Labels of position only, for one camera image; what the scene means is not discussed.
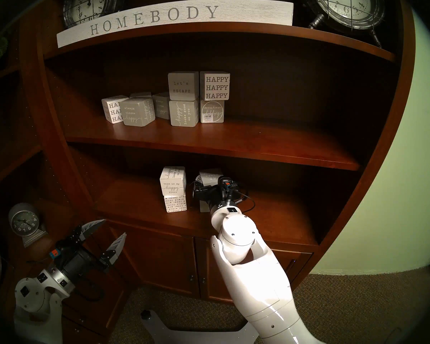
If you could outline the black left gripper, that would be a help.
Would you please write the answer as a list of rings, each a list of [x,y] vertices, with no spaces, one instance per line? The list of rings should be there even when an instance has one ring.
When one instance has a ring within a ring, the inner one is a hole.
[[[73,241],[83,243],[106,220],[94,220],[84,225],[79,225],[73,230]],[[70,281],[79,281],[90,270],[105,271],[118,260],[126,241],[126,233],[118,237],[101,255],[101,262],[81,244],[73,245],[68,240],[59,240],[55,247],[60,255],[55,258],[56,268]]]

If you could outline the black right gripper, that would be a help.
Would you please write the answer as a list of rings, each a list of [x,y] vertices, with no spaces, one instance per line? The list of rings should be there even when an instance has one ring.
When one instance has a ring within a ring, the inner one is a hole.
[[[234,196],[239,196],[238,188],[229,186],[202,186],[200,181],[193,182],[193,197],[199,201],[206,202],[210,208],[213,206],[221,207],[223,202],[233,200]]]

